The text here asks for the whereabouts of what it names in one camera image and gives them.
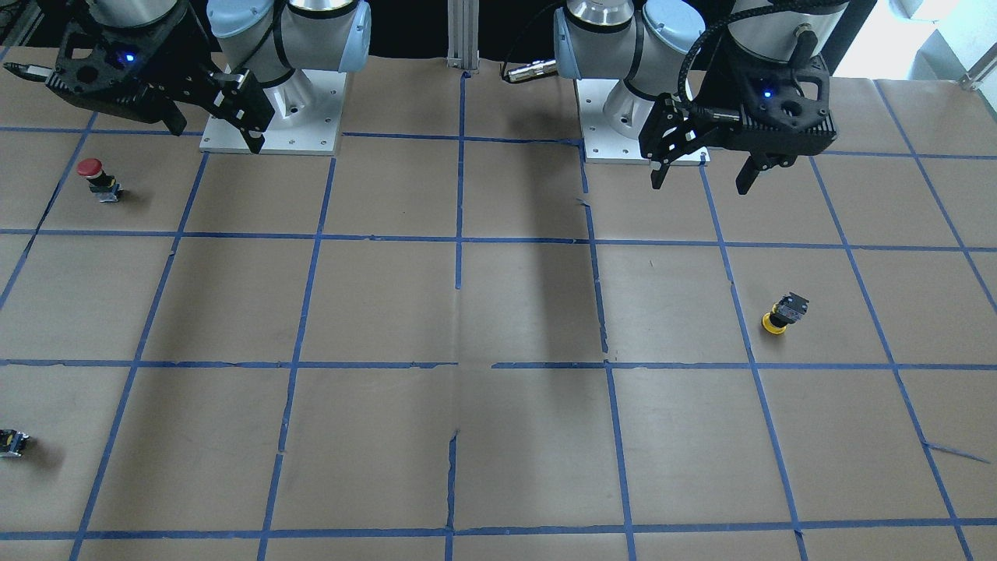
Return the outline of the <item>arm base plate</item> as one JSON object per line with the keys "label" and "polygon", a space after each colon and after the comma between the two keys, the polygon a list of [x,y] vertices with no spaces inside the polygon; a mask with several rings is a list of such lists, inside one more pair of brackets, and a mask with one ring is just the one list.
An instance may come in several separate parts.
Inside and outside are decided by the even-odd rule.
{"label": "arm base plate", "polygon": [[620,79],[577,79],[576,98],[585,160],[595,164],[644,164],[638,135],[653,102]]}
{"label": "arm base plate", "polygon": [[348,75],[297,70],[264,92],[274,109],[262,134],[262,155],[334,156]]}

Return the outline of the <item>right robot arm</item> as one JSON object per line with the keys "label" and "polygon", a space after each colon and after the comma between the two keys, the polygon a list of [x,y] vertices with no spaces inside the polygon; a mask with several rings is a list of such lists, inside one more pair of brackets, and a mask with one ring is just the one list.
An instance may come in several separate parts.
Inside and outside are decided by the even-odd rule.
{"label": "right robot arm", "polygon": [[65,30],[93,40],[59,71],[72,102],[139,123],[185,131],[179,104],[203,108],[231,135],[203,149],[259,153],[279,130],[327,123],[329,93],[313,73],[355,73],[366,63],[372,14],[365,1],[210,1],[203,23],[188,1],[75,1]]}

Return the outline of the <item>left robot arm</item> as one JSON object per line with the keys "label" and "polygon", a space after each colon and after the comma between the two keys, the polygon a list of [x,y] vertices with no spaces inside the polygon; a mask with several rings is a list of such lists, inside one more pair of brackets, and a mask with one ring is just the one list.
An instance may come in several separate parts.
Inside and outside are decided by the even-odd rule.
{"label": "left robot arm", "polygon": [[615,79],[616,127],[653,189],[701,148],[747,154],[735,185],[836,141],[822,49],[845,1],[737,1],[712,24],[684,1],[566,1],[553,16],[560,75]]}

